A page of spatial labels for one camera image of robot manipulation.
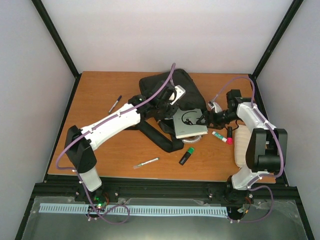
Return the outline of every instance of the black metal frame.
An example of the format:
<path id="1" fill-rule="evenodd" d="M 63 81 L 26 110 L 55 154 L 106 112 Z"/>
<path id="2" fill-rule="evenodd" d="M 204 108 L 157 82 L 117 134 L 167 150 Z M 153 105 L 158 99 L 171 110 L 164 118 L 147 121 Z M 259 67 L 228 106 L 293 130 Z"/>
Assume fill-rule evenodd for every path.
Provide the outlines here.
<path id="1" fill-rule="evenodd" d="M 72 92 L 71 92 L 71 95 L 70 95 L 70 98 L 61 122 L 61 126 L 53 147 L 53 151 L 50 157 L 50 161 L 48 164 L 48 167 L 49 167 L 53 159 L 53 155 L 56 150 L 58 140 L 60 138 L 63 126 L 65 124 L 74 95 L 76 93 L 77 86 L 81 79 L 81 74 L 79 74 L 75 64 L 73 63 L 42 1 L 32 0 L 32 2 L 35 8 L 37 9 L 38 13 L 40 14 L 44 24 L 46 25 L 53 40 L 55 41 L 57 47 L 59 48 L 66 64 L 70 68 L 70 71 L 72 72 L 75 78 L 73 89 L 72 89 Z M 254 72 L 248 75 L 252 79 L 256 89 L 255 96 L 254 96 L 255 101 L 260 111 L 266 117 L 267 117 L 267 113 L 261 98 L 261 94 L 257 84 L 257 78 L 261 73 L 263 67 L 267 63 L 273 50 L 276 48 L 282 35 L 284 34 L 287 27 L 289 26 L 291 20 L 293 19 L 296 12 L 298 11 L 302 2 L 303 0 L 292 1 L 291 6 L 289 7 L 282 22 L 280 23 L 278 29 L 276 30 L 273 38 L 271 39 L 268 47 L 266 48 Z M 178 198 L 178 199 L 182 198 L 182 199 L 203 199 L 204 201 L 208 201 L 208 203 L 211 203 L 211 204 L 221 204 L 222 206 L 226 206 L 226 207 L 232 206 L 232 204 L 230 205 L 225 201 L 221 201 L 219 197 L 216 197 L 214 195 L 214 193 L 216 193 L 217 191 L 221 191 L 225 187 L 223 182 L 202 182 L 202 181 L 194 182 L 194 181 L 177 181 L 177 180 L 172 181 L 172 180 L 107 178 L 107 177 L 101 177 L 101 180 L 102 180 L 102 184 L 104 186 L 107 186 L 107 191 L 109 193 L 109 196 L 112 196 L 112 199 L 114 201 L 116 201 L 118 197 Z M 79 180 L 76 176 L 48 175 L 48 169 L 47 169 L 45 173 L 44 181 L 42 183 L 36 183 L 34 186 L 33 192 L 30 196 L 29 203 L 27 205 L 24 217 L 21 221 L 21 224 L 15 239 L 16 240 L 22 239 L 35 197 L 75 196 L 75 192 L 79 188 L 78 181 Z M 282 177 L 278 178 L 275 184 L 267 184 L 267 185 L 271 188 L 275 199 L 295 200 L 307 237 L 308 239 L 314 239 L 298 189 L 296 187 L 289 186 L 286 175 L 283 173 Z M 256 199 L 270 199 L 269 192 L 263 189 L 255 191 L 254 197 Z"/>

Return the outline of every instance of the book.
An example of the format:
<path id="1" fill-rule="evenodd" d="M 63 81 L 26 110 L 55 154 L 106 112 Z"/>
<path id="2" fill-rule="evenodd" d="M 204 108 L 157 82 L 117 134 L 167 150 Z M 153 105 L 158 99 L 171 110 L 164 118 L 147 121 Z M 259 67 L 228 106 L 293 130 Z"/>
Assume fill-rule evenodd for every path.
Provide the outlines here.
<path id="1" fill-rule="evenodd" d="M 207 126 L 196 125 L 197 120 L 202 116 L 200 109 L 182 111 L 178 109 L 173 115 L 175 137 L 177 139 L 189 138 L 208 133 Z"/>

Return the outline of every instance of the black bag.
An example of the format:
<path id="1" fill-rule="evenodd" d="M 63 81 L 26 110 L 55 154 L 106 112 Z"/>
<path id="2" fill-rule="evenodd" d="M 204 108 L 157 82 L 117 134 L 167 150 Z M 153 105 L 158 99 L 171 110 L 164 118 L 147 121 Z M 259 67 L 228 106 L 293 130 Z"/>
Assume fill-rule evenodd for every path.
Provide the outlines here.
<path id="1" fill-rule="evenodd" d="M 139 81 L 141 93 L 153 89 L 159 82 L 167 79 L 170 72 L 161 73 L 154 76 L 144 77 Z M 172 79 L 174 85 L 180 85 L 185 89 L 184 96 L 177 101 L 179 108 L 183 111 L 201 109 L 202 112 L 207 110 L 206 101 L 197 89 L 194 81 L 183 69 L 176 69 L 173 72 Z M 176 138 L 174 130 L 174 121 L 172 119 L 155 119 L 161 130 L 170 134 L 171 141 L 161 132 L 156 130 L 146 121 L 136 125 L 136 129 L 144 133 L 150 140 L 157 144 L 162 150 L 171 153 L 184 147 L 182 140 Z"/>

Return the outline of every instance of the wooden table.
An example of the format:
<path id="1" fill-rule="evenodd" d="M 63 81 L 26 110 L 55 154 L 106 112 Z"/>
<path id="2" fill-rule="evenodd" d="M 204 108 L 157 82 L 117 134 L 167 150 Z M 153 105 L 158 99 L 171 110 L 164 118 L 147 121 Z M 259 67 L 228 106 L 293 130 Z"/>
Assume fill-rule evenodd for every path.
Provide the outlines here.
<path id="1" fill-rule="evenodd" d="M 115 110 L 119 109 L 128 99 L 140 93 L 139 80 L 141 78 L 155 74 L 157 73 L 83 72 L 48 174 L 74 174 L 69 170 L 57 170 L 55 167 L 56 159 L 64 149 L 67 130 L 71 126 L 76 125 L 81 128 L 104 118 L 118 96 L 122 95 Z M 190 76 L 204 99 L 209 101 L 230 79 L 241 75 L 190 73 Z M 227 108 L 226 93 L 230 89 L 240 89 L 244 97 L 252 95 L 248 80 L 236 80 L 217 99 L 222 109 Z M 154 119 L 149 119 L 148 122 L 160 130 Z M 224 136 L 227 134 L 225 129 L 218 132 Z M 224 182 L 239 170 L 235 164 L 234 146 L 222 142 L 211 133 L 212 129 L 209 129 L 209 133 L 198 143 L 185 144 L 182 150 L 167 153 L 140 131 L 125 130 L 110 138 L 94 152 L 97 158 L 96 169 L 101 177 Z M 195 151 L 181 166 L 179 160 L 189 147 L 194 147 Z M 134 165 L 156 157 L 159 157 L 160 160 L 137 169 L 133 168 Z M 60 166 L 72 166 L 66 155 L 62 157 Z M 275 183 L 275 180 L 269 177 L 265 177 L 262 181 Z"/>

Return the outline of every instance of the green cap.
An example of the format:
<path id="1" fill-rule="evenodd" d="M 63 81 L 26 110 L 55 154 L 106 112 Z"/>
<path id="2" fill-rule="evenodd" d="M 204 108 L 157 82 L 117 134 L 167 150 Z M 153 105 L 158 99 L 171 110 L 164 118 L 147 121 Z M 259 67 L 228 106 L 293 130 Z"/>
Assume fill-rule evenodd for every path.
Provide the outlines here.
<path id="1" fill-rule="evenodd" d="M 193 147 L 190 147 L 187 152 L 192 154 L 194 151 L 195 151 L 195 149 Z"/>

